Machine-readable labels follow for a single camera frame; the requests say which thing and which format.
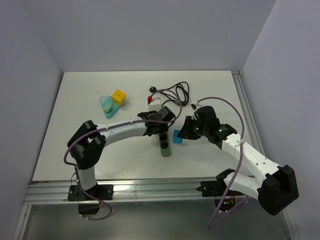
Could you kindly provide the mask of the light green plug adapter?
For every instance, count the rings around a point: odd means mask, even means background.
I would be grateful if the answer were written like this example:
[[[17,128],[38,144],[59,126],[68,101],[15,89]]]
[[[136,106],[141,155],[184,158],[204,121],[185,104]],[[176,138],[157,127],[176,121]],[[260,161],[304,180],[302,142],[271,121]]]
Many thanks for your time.
[[[110,102],[107,102],[104,106],[103,106],[103,111],[105,113],[109,113],[111,110],[113,109],[113,105]]]

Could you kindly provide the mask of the blue plug adapter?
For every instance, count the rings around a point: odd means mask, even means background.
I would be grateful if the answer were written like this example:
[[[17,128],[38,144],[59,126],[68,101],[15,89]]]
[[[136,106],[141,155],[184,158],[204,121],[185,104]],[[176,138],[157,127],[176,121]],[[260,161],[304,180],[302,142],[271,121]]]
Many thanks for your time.
[[[177,145],[180,145],[183,143],[183,139],[178,136],[179,132],[180,132],[179,130],[175,129],[172,135],[172,142]]]

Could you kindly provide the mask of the green power strip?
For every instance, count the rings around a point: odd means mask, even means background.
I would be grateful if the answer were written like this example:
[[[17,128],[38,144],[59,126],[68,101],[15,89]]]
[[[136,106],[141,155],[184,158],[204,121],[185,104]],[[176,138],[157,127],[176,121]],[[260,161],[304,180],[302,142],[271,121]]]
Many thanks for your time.
[[[159,146],[160,154],[162,157],[166,158],[171,156],[172,152],[167,131],[164,131],[159,134]]]

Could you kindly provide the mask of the teal triangular power strip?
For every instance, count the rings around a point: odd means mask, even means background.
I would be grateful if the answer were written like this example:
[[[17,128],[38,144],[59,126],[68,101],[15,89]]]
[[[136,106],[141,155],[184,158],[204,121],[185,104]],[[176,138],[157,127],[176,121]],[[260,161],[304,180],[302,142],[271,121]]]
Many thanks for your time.
[[[120,100],[111,95],[102,95],[99,97],[99,100],[103,113],[107,119],[112,118],[125,101],[124,98]]]

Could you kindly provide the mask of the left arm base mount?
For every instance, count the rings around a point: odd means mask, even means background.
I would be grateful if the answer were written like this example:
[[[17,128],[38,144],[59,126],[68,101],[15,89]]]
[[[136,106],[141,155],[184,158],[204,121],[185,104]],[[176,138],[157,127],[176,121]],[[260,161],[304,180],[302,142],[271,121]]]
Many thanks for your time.
[[[67,196],[68,202],[78,202],[78,213],[80,217],[99,221],[108,218],[112,214],[112,207],[106,201],[113,198],[114,186],[112,184],[96,184],[93,188],[83,191],[79,185],[71,185]],[[102,207],[107,207],[109,212],[102,217],[96,215]]]

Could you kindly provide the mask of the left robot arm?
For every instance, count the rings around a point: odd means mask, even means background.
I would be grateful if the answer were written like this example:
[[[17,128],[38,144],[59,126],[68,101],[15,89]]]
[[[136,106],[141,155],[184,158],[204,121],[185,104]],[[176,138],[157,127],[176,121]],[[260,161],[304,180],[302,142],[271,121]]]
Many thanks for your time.
[[[110,144],[142,136],[152,136],[165,132],[169,124],[177,119],[167,107],[159,111],[140,112],[137,116],[117,123],[94,124],[85,121],[67,143],[63,161],[75,168],[79,194],[91,200],[98,193],[95,165],[100,160],[104,148]]]

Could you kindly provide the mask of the yellow cube socket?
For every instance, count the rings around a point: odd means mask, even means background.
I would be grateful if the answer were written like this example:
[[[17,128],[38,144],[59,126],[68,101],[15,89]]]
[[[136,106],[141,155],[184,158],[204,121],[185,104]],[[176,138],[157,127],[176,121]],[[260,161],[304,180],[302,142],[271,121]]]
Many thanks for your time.
[[[121,91],[120,89],[117,89],[112,95],[111,95],[111,101],[121,107],[123,105],[123,103],[125,102],[126,100],[126,94]]]

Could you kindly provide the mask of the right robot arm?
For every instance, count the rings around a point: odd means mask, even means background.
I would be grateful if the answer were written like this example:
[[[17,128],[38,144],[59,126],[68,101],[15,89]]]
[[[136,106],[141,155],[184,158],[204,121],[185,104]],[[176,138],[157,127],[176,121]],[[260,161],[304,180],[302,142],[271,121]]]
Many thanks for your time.
[[[193,116],[186,116],[178,137],[198,140],[205,137],[219,149],[244,165],[251,177],[228,168],[215,180],[203,181],[197,188],[203,197],[217,197],[231,192],[258,200],[270,215],[277,215],[299,197],[295,171],[289,165],[280,166],[249,143],[229,124],[221,124],[211,106],[192,104]]]

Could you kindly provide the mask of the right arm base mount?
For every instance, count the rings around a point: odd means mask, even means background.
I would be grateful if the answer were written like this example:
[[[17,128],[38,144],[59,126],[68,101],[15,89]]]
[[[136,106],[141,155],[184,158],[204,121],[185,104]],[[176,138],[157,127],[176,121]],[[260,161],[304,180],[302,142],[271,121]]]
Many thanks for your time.
[[[216,180],[201,181],[200,186],[196,188],[198,192],[201,192],[202,197],[221,197],[227,188],[227,184],[224,180],[230,177],[235,170],[227,169],[217,175]],[[230,211],[233,207],[237,205],[236,196],[242,196],[243,194],[238,191],[228,190],[225,199],[222,202],[220,211],[226,212]]]

